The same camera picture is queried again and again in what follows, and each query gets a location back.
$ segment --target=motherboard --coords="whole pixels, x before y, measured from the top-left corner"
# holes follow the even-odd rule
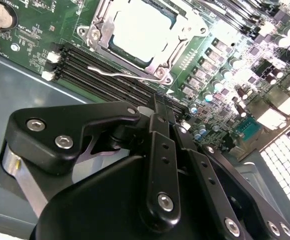
[[[160,93],[225,151],[290,119],[290,0],[0,0],[0,55],[97,103]]]

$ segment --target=screw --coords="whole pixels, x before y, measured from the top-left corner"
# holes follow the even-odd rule
[[[237,224],[230,218],[226,217],[225,218],[225,225],[226,228],[228,229],[228,231],[233,234],[235,237],[239,237],[241,232],[239,229],[239,226],[237,226]]]
[[[60,135],[55,138],[55,144],[61,149],[70,149],[74,145],[72,138],[66,135]]]
[[[130,113],[130,114],[135,114],[135,110],[134,109],[131,109],[131,108],[127,108],[127,111]]]
[[[162,78],[165,75],[165,71],[162,67],[159,67],[156,71],[156,74],[159,78]]]
[[[214,149],[210,146],[207,146],[206,149],[211,153],[213,154],[214,153]]]
[[[273,232],[273,234],[275,234],[276,236],[281,235],[279,229],[277,228],[277,226],[275,226],[274,223],[272,223],[271,221],[268,221],[267,224],[268,224],[270,230]]]
[[[79,34],[80,34],[81,36],[84,36],[85,33],[86,33],[86,31],[85,31],[84,28],[79,28],[79,29],[78,29],[78,32],[79,32]]]
[[[179,130],[180,130],[183,134],[185,134],[185,133],[187,132],[186,129],[183,128],[182,126],[179,127]]]
[[[284,233],[286,233],[286,235],[290,237],[290,229],[282,222],[280,223],[280,226],[283,229]]]
[[[160,194],[158,195],[158,204],[160,205],[160,207],[166,211],[166,212],[171,212],[174,208],[174,204],[172,199],[167,196],[166,194]]]
[[[21,47],[17,43],[12,43],[10,45],[10,49],[12,49],[14,52],[18,52],[19,50],[21,50]]]
[[[100,31],[98,29],[94,29],[91,31],[91,37],[93,38],[93,40],[98,40],[100,38]]]
[[[43,123],[41,120],[38,119],[31,119],[27,121],[26,126],[29,130],[32,130],[34,132],[40,132],[45,129],[45,123]]]

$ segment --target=black metal bracket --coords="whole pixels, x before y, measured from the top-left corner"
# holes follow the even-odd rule
[[[31,239],[83,240],[109,224],[124,229],[115,236],[127,239],[290,240],[290,225],[213,146],[197,149],[166,98],[155,95],[149,106],[110,102],[10,116],[0,182],[28,199],[39,217]],[[75,163],[121,148],[129,157],[71,182]],[[65,217],[64,208],[76,217]]]

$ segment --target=mounting hole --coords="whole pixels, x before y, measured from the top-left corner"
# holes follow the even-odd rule
[[[79,28],[79,29],[78,29],[78,33],[79,33],[81,36],[84,36],[85,33],[86,33],[86,31],[85,31],[84,28]]]
[[[160,122],[165,123],[165,119],[162,118],[161,116],[158,116],[157,119],[158,119]]]
[[[169,148],[170,148],[166,143],[163,143],[162,146],[163,146],[163,148],[165,148],[165,149],[169,149]]]
[[[161,159],[165,164],[170,164],[170,160],[168,160],[167,157],[163,156]]]
[[[216,182],[214,181],[214,179],[211,178],[211,177],[208,178],[208,181],[209,181],[212,185],[215,185],[215,184],[216,184]]]
[[[203,165],[204,168],[207,168],[207,166],[208,166],[207,163],[204,161],[202,161],[201,164]]]

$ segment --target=cpu socket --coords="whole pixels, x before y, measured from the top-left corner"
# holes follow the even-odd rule
[[[144,77],[170,85],[170,70],[193,37],[209,28],[183,0],[100,0],[90,26],[77,34],[91,51]]]

